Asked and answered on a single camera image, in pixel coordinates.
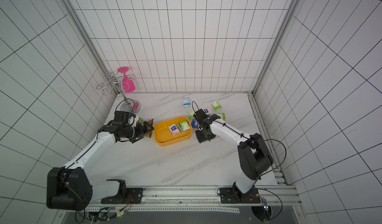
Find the green tissue pack front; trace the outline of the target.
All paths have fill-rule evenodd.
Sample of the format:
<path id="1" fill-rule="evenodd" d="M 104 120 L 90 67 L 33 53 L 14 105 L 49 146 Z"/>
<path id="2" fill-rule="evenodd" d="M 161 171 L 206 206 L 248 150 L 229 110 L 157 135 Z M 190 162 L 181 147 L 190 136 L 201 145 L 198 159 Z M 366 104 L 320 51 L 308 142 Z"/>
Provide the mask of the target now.
<path id="1" fill-rule="evenodd" d="M 182 127 L 183 132 L 186 132 L 186 131 L 188 131 L 188 130 L 191 129 L 189 123 L 188 123 L 186 120 L 181 121 L 179 124 L 180 124 L 180 126 Z"/>

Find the yellow plastic storage box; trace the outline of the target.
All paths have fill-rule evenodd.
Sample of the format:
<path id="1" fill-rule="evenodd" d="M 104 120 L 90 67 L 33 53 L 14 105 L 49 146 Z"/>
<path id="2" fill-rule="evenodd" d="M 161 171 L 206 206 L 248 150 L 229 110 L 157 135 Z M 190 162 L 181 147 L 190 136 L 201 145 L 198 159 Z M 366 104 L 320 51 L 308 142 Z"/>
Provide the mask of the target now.
<path id="1" fill-rule="evenodd" d="M 191 137 L 193 129 L 189 119 L 180 116 L 154 125 L 154 138 L 158 145 L 168 146 Z"/>

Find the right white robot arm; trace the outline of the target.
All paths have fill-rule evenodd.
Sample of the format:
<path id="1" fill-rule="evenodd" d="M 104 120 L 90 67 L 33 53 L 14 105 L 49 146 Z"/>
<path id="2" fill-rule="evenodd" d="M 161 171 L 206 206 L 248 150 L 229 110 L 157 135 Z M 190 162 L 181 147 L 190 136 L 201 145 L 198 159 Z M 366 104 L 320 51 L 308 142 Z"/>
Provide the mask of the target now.
<path id="1" fill-rule="evenodd" d="M 218 115 L 196 118 L 199 143 L 221 137 L 237 147 L 241 173 L 231 188 L 220 188 L 218 193 L 222 203 L 260 203 L 254 184 L 274 164 L 266 141 L 259 133 L 250 135 L 228 125 Z"/>

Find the dark blue tissue pack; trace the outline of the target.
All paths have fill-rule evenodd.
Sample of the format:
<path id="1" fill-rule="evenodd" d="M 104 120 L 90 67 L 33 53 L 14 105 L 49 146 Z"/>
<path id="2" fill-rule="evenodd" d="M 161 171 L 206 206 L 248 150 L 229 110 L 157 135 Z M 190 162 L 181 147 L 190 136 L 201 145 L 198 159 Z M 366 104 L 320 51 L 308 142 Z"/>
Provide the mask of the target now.
<path id="1" fill-rule="evenodd" d="M 195 119 L 192 119 L 192 121 L 191 121 L 191 126 L 192 126 L 193 128 L 196 128 L 196 129 L 199 128 L 198 123 L 197 123 L 197 121 L 196 121 Z"/>

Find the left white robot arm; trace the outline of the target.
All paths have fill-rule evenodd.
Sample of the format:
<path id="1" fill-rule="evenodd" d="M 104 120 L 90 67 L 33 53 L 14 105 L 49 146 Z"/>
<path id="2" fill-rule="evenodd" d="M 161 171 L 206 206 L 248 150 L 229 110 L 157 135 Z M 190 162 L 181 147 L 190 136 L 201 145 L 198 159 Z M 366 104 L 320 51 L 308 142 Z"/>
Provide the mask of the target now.
<path id="1" fill-rule="evenodd" d="M 95 138 L 71 161 L 54 167 L 47 174 L 46 205 L 50 209 L 83 211 L 94 201 L 122 204 L 129 198 L 126 182 L 107 179 L 91 183 L 90 172 L 116 142 L 135 143 L 154 131 L 154 127 L 130 112 L 116 111 L 114 119 L 103 125 Z"/>

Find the pink white tissue pack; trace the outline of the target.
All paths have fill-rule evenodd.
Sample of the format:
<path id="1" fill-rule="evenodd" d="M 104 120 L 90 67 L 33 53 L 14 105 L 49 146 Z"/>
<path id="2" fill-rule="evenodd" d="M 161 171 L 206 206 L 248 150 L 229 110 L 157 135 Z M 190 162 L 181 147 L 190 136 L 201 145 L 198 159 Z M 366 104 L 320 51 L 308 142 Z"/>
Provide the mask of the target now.
<path id="1" fill-rule="evenodd" d="M 171 132 L 171 134 L 172 134 L 173 136 L 175 136 L 175 135 L 177 135 L 177 134 L 180 133 L 180 131 L 179 131 L 179 129 L 178 129 L 178 127 L 177 127 L 176 124 L 172 124 L 172 125 L 170 125 L 168 128 L 169 128 L 169 130 L 170 130 L 170 132 Z"/>

